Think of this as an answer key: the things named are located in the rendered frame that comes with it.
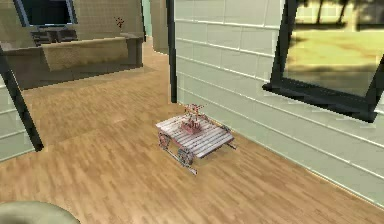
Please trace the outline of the pink basket-shaped ornament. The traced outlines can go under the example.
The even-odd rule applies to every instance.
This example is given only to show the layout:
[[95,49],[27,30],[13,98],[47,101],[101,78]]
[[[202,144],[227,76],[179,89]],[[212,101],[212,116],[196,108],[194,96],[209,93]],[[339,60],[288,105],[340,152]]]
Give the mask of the pink basket-shaped ornament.
[[185,106],[184,113],[188,117],[186,121],[181,123],[181,128],[189,134],[196,134],[201,131],[201,124],[199,122],[199,110],[203,105],[188,104]]

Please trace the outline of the white slatted low cart table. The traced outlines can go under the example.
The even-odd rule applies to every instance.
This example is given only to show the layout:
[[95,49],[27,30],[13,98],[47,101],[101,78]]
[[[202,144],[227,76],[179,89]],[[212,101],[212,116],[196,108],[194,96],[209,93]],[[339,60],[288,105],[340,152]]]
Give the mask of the white slatted low cart table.
[[201,131],[189,134],[181,128],[181,123],[187,119],[185,114],[178,115],[157,123],[156,128],[159,146],[196,175],[197,170],[192,167],[193,159],[204,158],[224,145],[235,149],[231,144],[234,136],[228,127],[217,125],[203,115],[199,117]]

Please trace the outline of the black framed window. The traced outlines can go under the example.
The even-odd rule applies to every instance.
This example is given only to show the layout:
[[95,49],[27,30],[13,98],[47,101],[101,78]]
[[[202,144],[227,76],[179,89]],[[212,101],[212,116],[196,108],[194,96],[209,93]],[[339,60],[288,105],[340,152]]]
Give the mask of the black framed window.
[[263,89],[374,122],[384,93],[384,32],[333,24],[304,30],[298,9],[299,0],[285,0],[271,78]]

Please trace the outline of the dark television stand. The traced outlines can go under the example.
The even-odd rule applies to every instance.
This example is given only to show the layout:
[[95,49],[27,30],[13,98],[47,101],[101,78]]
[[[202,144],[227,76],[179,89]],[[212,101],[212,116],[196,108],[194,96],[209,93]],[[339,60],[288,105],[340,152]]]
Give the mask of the dark television stand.
[[70,29],[32,31],[31,36],[36,46],[78,40],[76,31]]

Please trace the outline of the black television set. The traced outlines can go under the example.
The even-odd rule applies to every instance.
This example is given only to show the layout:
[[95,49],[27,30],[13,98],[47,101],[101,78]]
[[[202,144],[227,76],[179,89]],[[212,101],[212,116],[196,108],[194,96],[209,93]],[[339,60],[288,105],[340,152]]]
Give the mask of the black television set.
[[12,0],[23,27],[77,23],[73,0]]

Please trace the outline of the grey-green round cushion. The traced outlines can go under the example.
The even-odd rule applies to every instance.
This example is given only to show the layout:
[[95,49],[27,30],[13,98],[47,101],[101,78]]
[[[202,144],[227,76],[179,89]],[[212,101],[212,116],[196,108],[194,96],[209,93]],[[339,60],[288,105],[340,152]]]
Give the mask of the grey-green round cushion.
[[47,202],[14,201],[0,204],[0,224],[81,224],[69,211]]

